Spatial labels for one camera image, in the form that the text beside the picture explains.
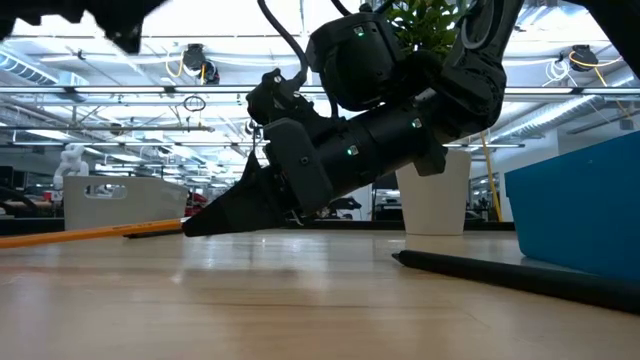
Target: pencil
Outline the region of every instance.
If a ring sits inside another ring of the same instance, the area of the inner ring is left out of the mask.
[[[68,241],[89,240],[101,237],[131,235],[147,232],[177,230],[182,226],[181,219],[152,221],[131,225],[106,226],[94,229],[61,231],[46,234],[13,236],[0,238],[0,249],[55,244]]]

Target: cable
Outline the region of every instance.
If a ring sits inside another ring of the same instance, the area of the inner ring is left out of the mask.
[[[333,5],[336,7],[336,9],[338,9],[338,11],[340,11],[340,14],[342,14],[342,16],[349,16],[351,15],[351,12],[349,10],[347,10],[346,7],[344,7],[344,5],[342,5],[342,3],[340,2],[340,0],[331,0],[331,2],[333,3]]]
[[[178,73],[175,74],[171,71],[171,68],[169,68],[169,52],[167,51],[167,61],[164,62],[164,66],[167,69],[167,73],[169,75],[171,75],[171,77],[180,77],[182,75],[182,68],[184,67],[184,50],[182,50],[182,53],[180,55],[180,69],[178,69]]]
[[[271,24],[271,26],[273,26],[273,28],[276,29],[278,34],[282,36],[284,41],[286,41],[287,44],[289,44],[291,49],[293,49],[293,52],[295,52],[296,56],[298,56],[298,60],[300,60],[300,71],[298,72],[298,74],[296,74],[296,78],[300,82],[300,86],[302,86],[307,81],[307,71],[309,70],[309,62],[307,60],[307,56],[302,50],[302,47],[300,47],[300,44],[298,44],[298,42],[293,38],[293,36],[289,34],[287,29],[285,29],[278,22],[278,20],[273,16],[271,11],[269,11],[269,8],[267,7],[265,0],[258,0],[258,6],[260,7],[260,10],[262,11],[262,14],[264,15],[264,17],[267,18],[267,21],[269,22],[269,24]]]
[[[480,133],[482,139],[482,150],[484,151],[484,158],[487,162],[487,177],[489,178],[489,186],[493,196],[493,206],[496,208],[498,214],[498,221],[502,222],[502,210],[500,210],[500,203],[498,202],[498,192],[496,191],[496,184],[493,181],[493,170],[491,170],[491,158],[489,157],[489,149],[487,148],[487,141],[484,137],[484,131]]]
[[[609,66],[609,65],[615,64],[618,61],[622,60],[622,56],[621,56],[621,57],[619,57],[619,58],[617,58],[617,59],[615,59],[613,61],[609,61],[608,63],[604,63],[604,64],[589,64],[589,63],[583,63],[582,61],[578,61],[578,60],[574,59],[573,58],[573,54],[575,54],[575,53],[576,53],[575,51],[572,51],[572,52],[569,53],[569,60],[571,60],[574,63],[576,63],[578,65],[581,65],[581,66],[596,68],[596,70],[599,67]]]

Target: desk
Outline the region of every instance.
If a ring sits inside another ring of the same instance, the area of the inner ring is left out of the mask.
[[[518,262],[513,233],[463,241],[432,249]],[[404,245],[281,230],[2,251],[0,357],[638,358],[636,316],[403,268]]]

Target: ceiling fixture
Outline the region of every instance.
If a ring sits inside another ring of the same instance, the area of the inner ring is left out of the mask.
[[[126,155],[126,154],[110,154],[109,156],[111,156],[112,158],[118,159],[118,160],[122,160],[122,161],[126,161],[126,162],[140,162],[140,161],[144,161],[144,159],[141,159],[135,155]]]

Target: blue container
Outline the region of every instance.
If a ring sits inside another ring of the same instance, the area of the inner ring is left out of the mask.
[[[505,174],[526,256],[640,281],[640,132]]]

